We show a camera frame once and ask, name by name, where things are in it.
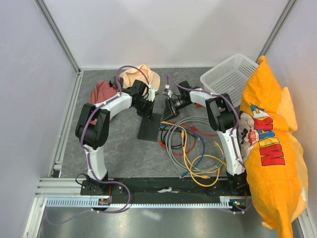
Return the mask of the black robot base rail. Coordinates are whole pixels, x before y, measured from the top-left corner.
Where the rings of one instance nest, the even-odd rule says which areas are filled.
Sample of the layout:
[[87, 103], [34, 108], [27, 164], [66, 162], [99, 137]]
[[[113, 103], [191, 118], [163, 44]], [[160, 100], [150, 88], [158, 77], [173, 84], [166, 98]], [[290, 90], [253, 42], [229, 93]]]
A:
[[117, 202], [207, 202], [219, 201], [220, 196], [248, 197], [249, 187], [234, 189], [231, 181], [221, 177], [215, 185], [202, 187], [190, 178], [115, 178], [110, 184], [102, 184], [86, 178], [82, 182], [81, 195], [109, 196]]

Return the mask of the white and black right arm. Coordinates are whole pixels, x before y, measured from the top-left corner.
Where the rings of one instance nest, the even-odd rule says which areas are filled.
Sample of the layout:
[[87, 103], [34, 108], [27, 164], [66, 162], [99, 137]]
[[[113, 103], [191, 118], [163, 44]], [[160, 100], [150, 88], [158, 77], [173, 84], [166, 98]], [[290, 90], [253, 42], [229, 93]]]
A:
[[245, 184], [237, 177], [246, 176], [246, 169], [237, 139], [238, 116], [229, 95], [226, 93], [213, 94], [198, 87], [191, 88], [187, 81], [181, 82], [177, 87], [179, 97], [174, 99], [169, 85], [165, 85], [163, 94], [167, 98], [165, 99], [165, 108], [161, 119], [170, 120], [177, 117], [179, 110], [190, 104], [199, 104], [205, 107], [209, 124], [217, 132], [223, 145], [227, 162], [227, 174], [229, 177], [233, 177], [227, 182], [228, 192], [232, 195], [240, 194], [245, 189]]

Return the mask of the black network switch box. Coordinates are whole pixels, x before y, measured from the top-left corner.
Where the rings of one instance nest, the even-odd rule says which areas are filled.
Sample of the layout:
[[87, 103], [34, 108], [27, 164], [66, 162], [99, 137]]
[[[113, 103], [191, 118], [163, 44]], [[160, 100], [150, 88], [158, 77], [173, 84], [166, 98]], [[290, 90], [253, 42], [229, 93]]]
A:
[[153, 119], [142, 118], [137, 138], [157, 142], [162, 114], [153, 113]]

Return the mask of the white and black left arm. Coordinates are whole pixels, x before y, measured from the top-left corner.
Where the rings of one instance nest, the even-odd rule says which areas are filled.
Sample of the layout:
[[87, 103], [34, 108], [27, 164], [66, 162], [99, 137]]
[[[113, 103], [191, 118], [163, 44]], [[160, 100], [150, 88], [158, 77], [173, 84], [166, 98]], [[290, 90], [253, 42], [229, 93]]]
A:
[[161, 117], [161, 114], [153, 112], [157, 94], [158, 89], [135, 80], [131, 87], [120, 89], [113, 97], [83, 106], [75, 135], [85, 150], [88, 177], [94, 179], [91, 188], [96, 194], [103, 195], [109, 188], [104, 145], [108, 139], [110, 119], [125, 109], [135, 108], [137, 115], [142, 117], [137, 138], [156, 142]]

